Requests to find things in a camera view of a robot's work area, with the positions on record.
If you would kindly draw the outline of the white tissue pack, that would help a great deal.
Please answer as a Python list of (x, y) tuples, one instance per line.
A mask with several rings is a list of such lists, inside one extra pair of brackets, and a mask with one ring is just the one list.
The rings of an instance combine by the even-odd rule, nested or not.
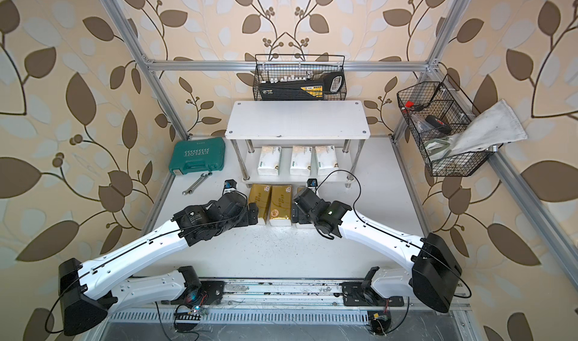
[(326, 176), (339, 168), (336, 149), (333, 145), (315, 147), (317, 174)]
[(262, 176), (278, 176), (281, 162), (280, 146), (263, 146), (261, 148), (257, 173)]
[(290, 175), (309, 177), (312, 168), (312, 147), (293, 146)]

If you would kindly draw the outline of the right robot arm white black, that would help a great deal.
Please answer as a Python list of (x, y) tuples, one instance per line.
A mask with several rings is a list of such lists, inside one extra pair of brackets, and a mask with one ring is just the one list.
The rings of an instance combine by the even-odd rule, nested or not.
[(399, 232), (363, 216), (353, 206), (327, 202), (308, 188), (298, 193), (294, 204), (325, 239), (361, 243), (400, 266), (370, 270), (367, 295), (383, 299), (415, 296), (434, 311), (449, 311), (462, 268), (443, 238), (434, 233), (420, 237)]

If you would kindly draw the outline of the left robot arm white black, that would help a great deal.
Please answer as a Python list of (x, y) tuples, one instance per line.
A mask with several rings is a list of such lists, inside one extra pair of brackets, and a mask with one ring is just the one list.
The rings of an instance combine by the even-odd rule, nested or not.
[(205, 205), (189, 205), (143, 237), (99, 258), (71, 258), (59, 266), (63, 334), (75, 336), (96, 327), (111, 314), (161, 300), (192, 300), (201, 288), (193, 267), (136, 279), (155, 262), (235, 227), (258, 222), (259, 208), (237, 190)]

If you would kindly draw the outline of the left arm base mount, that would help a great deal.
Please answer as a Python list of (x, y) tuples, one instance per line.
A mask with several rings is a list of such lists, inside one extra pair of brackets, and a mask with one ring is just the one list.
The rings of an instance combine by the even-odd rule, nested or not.
[(184, 305), (188, 308), (195, 306), (219, 305), (224, 296), (224, 281), (201, 281), (200, 289), (197, 291), (185, 291), (176, 300), (163, 300), (162, 305)]

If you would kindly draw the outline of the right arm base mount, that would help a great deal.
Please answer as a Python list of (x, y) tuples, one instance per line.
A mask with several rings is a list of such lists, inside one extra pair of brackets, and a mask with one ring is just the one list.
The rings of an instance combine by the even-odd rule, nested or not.
[(348, 307), (402, 307), (403, 297), (379, 296), (370, 286), (364, 287), (361, 282), (343, 282), (341, 284), (343, 304)]

